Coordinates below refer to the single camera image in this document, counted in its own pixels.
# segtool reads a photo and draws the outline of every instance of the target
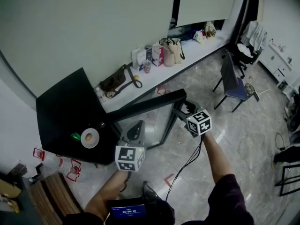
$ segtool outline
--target blue chair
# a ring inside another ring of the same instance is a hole
[[[247,101],[248,96],[247,96],[246,89],[244,87],[243,80],[237,78],[235,75],[234,68],[233,68],[234,63],[230,53],[226,52],[226,55],[223,56],[222,58],[224,59],[221,68],[222,78],[217,83],[213,92],[216,90],[216,88],[221,83],[221,81],[223,81],[225,97],[221,100],[221,102],[218,103],[217,106],[215,106],[215,110],[221,105],[222,102],[224,102],[224,100],[227,97],[231,97],[231,98],[240,99],[240,103],[232,111],[234,112],[242,104],[242,102]]]

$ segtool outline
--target black shoe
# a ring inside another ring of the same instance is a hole
[[[151,200],[155,200],[155,199],[159,199],[159,196],[157,195],[157,193],[149,186],[148,181],[144,181],[142,184],[142,197],[144,199],[147,199],[148,201]]]

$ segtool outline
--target white shelf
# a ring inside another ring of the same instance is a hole
[[[106,98],[106,101],[101,103],[104,110],[109,113],[120,109],[152,88],[157,87],[168,78],[226,45],[229,42],[229,37],[229,34],[217,31],[214,38],[205,40],[203,44],[199,44],[194,40],[183,42],[182,50],[186,59],[182,61],[182,64],[175,64],[173,67],[165,67],[164,65],[156,67],[153,65],[149,74],[146,74],[143,70],[140,72],[136,71],[131,67],[133,75],[140,77],[139,80],[142,82],[142,88],[138,89],[131,84],[116,97],[111,99]],[[126,81],[121,86],[131,81],[127,70],[125,71],[125,76]]]

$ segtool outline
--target digital display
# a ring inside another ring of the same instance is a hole
[[[127,207],[116,207],[112,208],[112,212],[115,218],[140,218],[147,215],[144,204]]]

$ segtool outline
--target white cloth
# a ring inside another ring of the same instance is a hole
[[[258,21],[251,21],[245,28],[241,41],[245,46],[252,45],[254,51],[258,51],[261,47],[268,45],[268,33],[263,25]]]
[[[253,56],[251,55],[250,49],[247,48],[244,44],[242,43],[238,43],[238,49],[240,52],[242,52],[243,54],[245,54],[246,56],[252,58]]]

